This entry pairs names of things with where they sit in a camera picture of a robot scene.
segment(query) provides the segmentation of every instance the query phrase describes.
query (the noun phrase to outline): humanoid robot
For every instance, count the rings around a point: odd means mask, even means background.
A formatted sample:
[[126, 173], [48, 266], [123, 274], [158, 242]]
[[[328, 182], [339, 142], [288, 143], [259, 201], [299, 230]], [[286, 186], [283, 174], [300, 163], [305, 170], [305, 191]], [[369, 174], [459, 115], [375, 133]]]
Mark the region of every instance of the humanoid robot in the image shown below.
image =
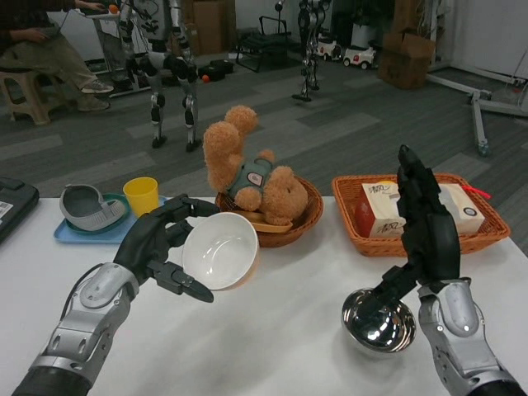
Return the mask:
[[[275, 5], [275, 10], [281, 12], [286, 0], [279, 0]], [[318, 91], [317, 69], [319, 47], [319, 33], [326, 18], [326, 11], [330, 8], [332, 0], [300, 0], [299, 2], [299, 34], [300, 50], [303, 57], [303, 68], [301, 74], [304, 77], [303, 87], [300, 94], [292, 95], [294, 99], [300, 101], [311, 101], [309, 92]]]
[[[139, 18], [138, 28], [151, 44], [152, 49], [139, 61], [135, 61], [134, 43], [132, 41], [132, 11]], [[191, 47], [187, 40], [186, 28], [183, 22], [181, 0], [122, 0], [120, 14], [120, 35], [127, 58], [126, 68], [130, 76], [141, 70], [147, 77], [153, 90], [151, 101], [151, 120], [154, 128], [152, 147], [161, 147], [167, 137], [163, 135], [163, 108], [165, 96], [162, 92], [160, 70], [168, 69], [176, 76], [185, 96], [182, 105], [185, 109], [185, 125], [187, 132], [186, 151], [191, 152], [200, 147], [201, 140], [196, 138], [196, 123], [198, 121], [198, 101], [196, 98], [196, 65]], [[177, 57], [167, 51], [167, 41], [173, 33], [180, 45], [182, 57]]]
[[[460, 278], [460, 245], [455, 222], [438, 200], [440, 187], [407, 147], [400, 151], [400, 214], [408, 221], [403, 245], [409, 263], [383, 276], [357, 310], [368, 321], [406, 295], [419, 281], [420, 324], [431, 344], [437, 374], [452, 396], [526, 396], [486, 342], [483, 314], [469, 280]], [[181, 195], [141, 216], [126, 235], [114, 261], [99, 264], [73, 287], [45, 348], [13, 396], [86, 396], [110, 353], [118, 327], [148, 278], [177, 295], [213, 302], [214, 296], [168, 259], [192, 227], [188, 216], [210, 216], [215, 205]]]

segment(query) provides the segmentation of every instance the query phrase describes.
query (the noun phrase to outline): teddy bear shirt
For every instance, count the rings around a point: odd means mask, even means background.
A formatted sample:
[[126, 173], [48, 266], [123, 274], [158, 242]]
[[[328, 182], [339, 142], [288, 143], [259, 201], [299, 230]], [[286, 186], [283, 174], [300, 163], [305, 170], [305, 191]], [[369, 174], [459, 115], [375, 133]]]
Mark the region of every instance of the teddy bear shirt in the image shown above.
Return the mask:
[[257, 158], [253, 162], [245, 161], [240, 165], [233, 184], [228, 187], [228, 195], [234, 199], [246, 187], [257, 188], [262, 193], [272, 169], [273, 164], [264, 158]]

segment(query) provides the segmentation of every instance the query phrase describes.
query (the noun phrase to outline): sneaker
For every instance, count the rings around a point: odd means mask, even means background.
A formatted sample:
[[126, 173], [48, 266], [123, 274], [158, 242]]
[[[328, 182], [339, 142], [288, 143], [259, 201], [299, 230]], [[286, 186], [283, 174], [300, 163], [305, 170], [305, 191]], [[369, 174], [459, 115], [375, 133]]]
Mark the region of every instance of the sneaker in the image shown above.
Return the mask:
[[90, 111], [103, 111], [110, 108], [110, 103], [100, 101], [92, 95], [82, 95], [77, 99], [77, 110], [88, 113]]
[[101, 80], [93, 80], [84, 87], [82, 87], [82, 93], [108, 93], [114, 90], [112, 85], [105, 84]]

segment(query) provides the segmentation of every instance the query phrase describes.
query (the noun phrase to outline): cardboard box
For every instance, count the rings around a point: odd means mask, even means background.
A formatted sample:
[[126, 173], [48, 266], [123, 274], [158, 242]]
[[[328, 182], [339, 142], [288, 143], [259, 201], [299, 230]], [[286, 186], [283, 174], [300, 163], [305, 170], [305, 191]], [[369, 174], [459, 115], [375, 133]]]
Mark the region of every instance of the cardboard box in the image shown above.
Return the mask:
[[[458, 184], [440, 184], [440, 202], [453, 216], [459, 235], [477, 233], [484, 216]], [[398, 185], [395, 183], [363, 184], [355, 219], [364, 238], [399, 238], [405, 219], [398, 214]]]
[[396, 0], [394, 4], [394, 20], [392, 32], [402, 33], [415, 31], [418, 28], [422, 10], [420, 0]]
[[202, 54], [219, 54], [228, 49], [227, 13], [224, 0], [194, 2], [195, 24], [200, 32]]
[[228, 23], [228, 37], [227, 37], [228, 50], [234, 50], [238, 43], [237, 11], [236, 11], [235, 0], [225, 0], [225, 4], [226, 4], [227, 23]]
[[[200, 35], [198, 33], [198, 28], [194, 23], [187, 23], [185, 25], [187, 32], [187, 39], [189, 40], [189, 45], [191, 46], [191, 51], [194, 56], [201, 55], [200, 51]], [[171, 35], [171, 39], [168, 43], [168, 48], [176, 56], [182, 56], [180, 51], [180, 45], [175, 35]]]
[[384, 36], [378, 77], [398, 88], [423, 87], [434, 50], [434, 41], [408, 33], [388, 33]]

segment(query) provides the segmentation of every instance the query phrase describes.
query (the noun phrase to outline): yellow cup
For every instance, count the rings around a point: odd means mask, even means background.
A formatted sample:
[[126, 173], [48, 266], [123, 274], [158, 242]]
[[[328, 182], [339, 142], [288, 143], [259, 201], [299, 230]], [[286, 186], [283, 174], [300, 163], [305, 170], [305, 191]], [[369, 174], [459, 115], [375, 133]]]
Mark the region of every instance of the yellow cup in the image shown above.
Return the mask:
[[123, 187], [126, 199], [137, 217], [159, 206], [158, 182], [152, 177], [138, 177]]

